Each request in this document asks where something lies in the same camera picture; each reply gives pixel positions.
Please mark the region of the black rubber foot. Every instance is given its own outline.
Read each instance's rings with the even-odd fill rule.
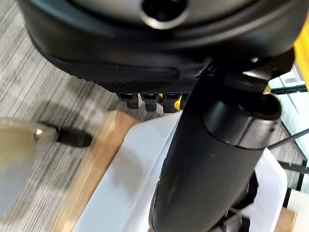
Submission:
[[[48,122],[39,122],[46,126],[55,128],[58,133],[57,142],[73,146],[73,147],[88,147],[92,142],[92,135],[84,130],[78,130],[69,127],[59,127]]]

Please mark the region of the metal rod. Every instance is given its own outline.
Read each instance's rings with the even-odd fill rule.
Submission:
[[[303,130],[303,131],[301,131],[299,133],[296,133],[296,134],[294,134],[294,135],[292,135],[292,136],[290,136],[290,137],[288,137],[286,139],[283,139],[283,140],[281,140],[281,141],[279,141],[277,143],[274,143],[274,144],[268,146],[268,149],[272,150],[272,149],[274,149],[274,148],[276,148],[278,146],[281,146],[281,145],[284,145],[284,144],[286,144],[288,142],[291,142],[291,141],[293,141],[293,140],[295,140],[295,139],[297,139],[297,138],[299,138],[301,136],[304,136],[304,135],[306,135],[308,133],[309,133],[309,128],[305,129],[305,130]]]
[[[278,161],[282,168],[301,174],[309,174],[309,168],[295,163],[286,163]]]

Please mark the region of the wooden board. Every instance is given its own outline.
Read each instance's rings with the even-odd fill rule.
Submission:
[[[275,232],[292,232],[296,220],[296,213],[282,208]]]
[[[71,232],[117,154],[129,129],[138,121],[118,111],[107,113],[57,214],[52,232]]]

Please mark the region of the yellow part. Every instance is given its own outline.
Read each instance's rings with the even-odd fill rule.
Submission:
[[[303,30],[294,44],[296,60],[309,90],[309,17]]]
[[[180,110],[180,101],[181,101],[181,97],[179,98],[179,100],[177,101],[177,102],[175,102],[175,105],[174,105],[174,107],[175,107],[175,109],[176,110]]]

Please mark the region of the textured black plastic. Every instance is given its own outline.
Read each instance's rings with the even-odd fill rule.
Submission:
[[[127,78],[172,87],[177,78],[198,76],[209,56],[242,61],[289,50],[309,0],[257,0],[228,17],[167,31],[113,22],[67,0],[18,3],[37,48],[62,70],[103,86]]]

